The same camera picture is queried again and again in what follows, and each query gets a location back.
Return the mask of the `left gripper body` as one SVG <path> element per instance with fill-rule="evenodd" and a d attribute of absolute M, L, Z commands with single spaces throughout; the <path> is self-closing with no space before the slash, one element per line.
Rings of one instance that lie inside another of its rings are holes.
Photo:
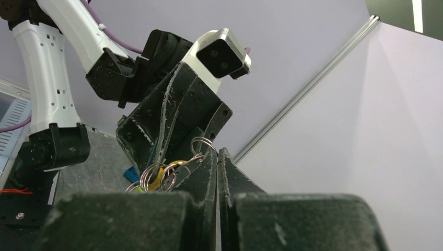
<path fill-rule="evenodd" d="M 221 99 L 188 64 L 180 62 L 118 126 L 120 139 L 184 138 L 204 130 Z"/>

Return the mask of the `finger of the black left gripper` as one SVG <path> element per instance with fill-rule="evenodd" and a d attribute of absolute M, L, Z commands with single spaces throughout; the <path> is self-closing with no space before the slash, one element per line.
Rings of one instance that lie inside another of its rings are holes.
<path fill-rule="evenodd" d="M 154 162 L 170 163 L 169 142 L 172 133 L 169 131 L 167 136 L 160 135 L 157 139 L 120 139 L 118 129 L 116 131 L 122 150 L 140 172 Z"/>
<path fill-rule="evenodd" d="M 219 102 L 211 108 L 205 115 L 192 119 L 194 124 L 186 127 L 182 122 L 177 121 L 174 125 L 173 134 L 169 142 L 169 161 L 189 160 L 198 153 L 205 154 L 209 148 L 207 144 L 191 141 L 195 137 L 204 137 L 214 141 L 221 129 L 232 116 L 232 110 L 224 103 Z"/>

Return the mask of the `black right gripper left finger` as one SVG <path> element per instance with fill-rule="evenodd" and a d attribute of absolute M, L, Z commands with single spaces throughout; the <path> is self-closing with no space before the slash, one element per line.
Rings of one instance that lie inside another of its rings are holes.
<path fill-rule="evenodd" d="M 170 192 L 75 193 L 50 211 L 33 250 L 209 250 L 216 155 Z"/>

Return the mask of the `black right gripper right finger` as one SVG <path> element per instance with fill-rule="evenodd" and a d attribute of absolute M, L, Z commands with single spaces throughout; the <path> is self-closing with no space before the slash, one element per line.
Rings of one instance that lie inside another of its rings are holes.
<path fill-rule="evenodd" d="M 226 148 L 218 153 L 222 250 L 388 250 L 362 198 L 337 193 L 265 192 Z"/>

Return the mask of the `yellow key tag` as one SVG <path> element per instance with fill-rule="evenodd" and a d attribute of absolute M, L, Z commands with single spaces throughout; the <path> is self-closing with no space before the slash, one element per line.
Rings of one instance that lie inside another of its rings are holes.
<path fill-rule="evenodd" d="M 154 163 L 147 169 L 145 175 L 146 191 L 171 191 L 177 180 L 176 169 L 185 166 L 188 161 L 173 161 L 166 165 L 164 163 Z"/>

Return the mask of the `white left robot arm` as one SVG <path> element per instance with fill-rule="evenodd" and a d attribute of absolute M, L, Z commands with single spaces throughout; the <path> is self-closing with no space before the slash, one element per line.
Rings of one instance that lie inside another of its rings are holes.
<path fill-rule="evenodd" d="M 90 153 L 85 125 L 70 93 L 64 44 L 76 50 L 86 80 L 104 100 L 137 106 L 116 131 L 133 164 L 144 170 L 163 162 L 195 128 L 213 139 L 210 126 L 221 105 L 225 76 L 237 77 L 242 61 L 229 29 L 190 42 L 154 30 L 139 56 L 110 36 L 86 1 L 1 1 L 1 18 L 19 44 L 32 112 L 30 134 L 9 173 L 13 187 L 50 188 L 59 169 L 84 162 Z"/>

